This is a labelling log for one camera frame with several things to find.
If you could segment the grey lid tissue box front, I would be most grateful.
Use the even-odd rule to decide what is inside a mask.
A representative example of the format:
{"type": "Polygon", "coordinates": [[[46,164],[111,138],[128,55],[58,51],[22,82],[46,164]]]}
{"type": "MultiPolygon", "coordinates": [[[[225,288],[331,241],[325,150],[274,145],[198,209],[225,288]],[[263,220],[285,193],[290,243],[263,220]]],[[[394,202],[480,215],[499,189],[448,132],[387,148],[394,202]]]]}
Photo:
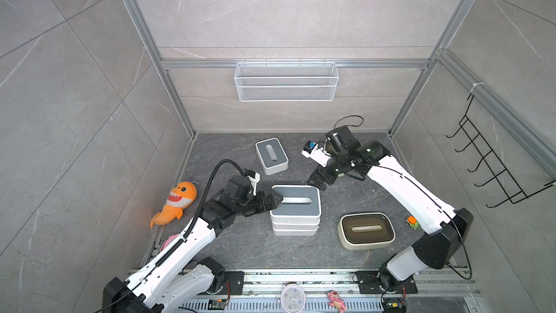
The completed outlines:
{"type": "Polygon", "coordinates": [[[273,223],[318,224],[321,218],[320,190],[311,185],[274,185],[274,192],[283,197],[270,212],[273,223]]]}

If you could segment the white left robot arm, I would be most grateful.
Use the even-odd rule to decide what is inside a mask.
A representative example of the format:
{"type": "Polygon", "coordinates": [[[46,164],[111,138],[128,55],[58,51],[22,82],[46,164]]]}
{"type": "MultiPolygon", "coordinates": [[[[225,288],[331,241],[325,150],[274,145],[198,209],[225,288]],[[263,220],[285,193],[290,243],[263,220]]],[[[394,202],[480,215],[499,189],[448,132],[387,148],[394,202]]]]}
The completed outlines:
{"type": "Polygon", "coordinates": [[[236,217],[250,217],[278,208],[283,197],[275,190],[255,191],[249,177],[234,176],[225,188],[204,199],[188,226],[146,266],[121,281],[113,278],[104,288],[102,312],[171,312],[189,298],[219,291],[225,269],[211,258],[199,262],[187,275],[184,267],[236,217]]]}

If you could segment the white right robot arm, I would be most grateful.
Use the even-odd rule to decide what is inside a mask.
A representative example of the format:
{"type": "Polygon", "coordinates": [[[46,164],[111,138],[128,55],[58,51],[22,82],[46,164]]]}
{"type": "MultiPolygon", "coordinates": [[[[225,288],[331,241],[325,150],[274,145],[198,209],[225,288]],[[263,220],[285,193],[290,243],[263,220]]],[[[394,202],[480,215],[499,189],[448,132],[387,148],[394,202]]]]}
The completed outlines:
{"type": "Polygon", "coordinates": [[[421,226],[423,236],[381,266],[378,278],[383,291],[398,290],[403,281],[422,270],[446,267],[454,253],[463,247],[473,215],[436,197],[378,141],[362,146],[354,139],[345,146],[333,146],[330,152],[316,142],[307,141],[302,154],[318,164],[308,184],[324,191],[339,175],[357,181],[370,178],[387,190],[421,226]]]}

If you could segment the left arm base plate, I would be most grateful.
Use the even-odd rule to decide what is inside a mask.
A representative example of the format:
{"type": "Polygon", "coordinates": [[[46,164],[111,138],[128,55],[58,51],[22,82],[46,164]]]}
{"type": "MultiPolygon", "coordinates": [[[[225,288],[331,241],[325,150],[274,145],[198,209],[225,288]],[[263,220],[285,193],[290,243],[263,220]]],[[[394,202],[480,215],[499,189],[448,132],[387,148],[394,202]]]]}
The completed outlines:
{"type": "Polygon", "coordinates": [[[241,295],[243,293],[245,273],[243,271],[220,272],[214,276],[207,294],[241,295]]]}

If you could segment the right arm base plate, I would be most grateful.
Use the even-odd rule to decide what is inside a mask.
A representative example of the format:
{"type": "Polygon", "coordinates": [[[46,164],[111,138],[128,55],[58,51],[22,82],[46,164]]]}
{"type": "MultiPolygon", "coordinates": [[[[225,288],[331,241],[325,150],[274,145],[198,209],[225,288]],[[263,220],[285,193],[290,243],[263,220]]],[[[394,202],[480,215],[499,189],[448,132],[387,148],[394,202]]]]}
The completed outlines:
{"type": "Polygon", "coordinates": [[[398,281],[386,272],[378,270],[359,270],[353,276],[361,294],[417,294],[418,288],[413,276],[398,281]]]}

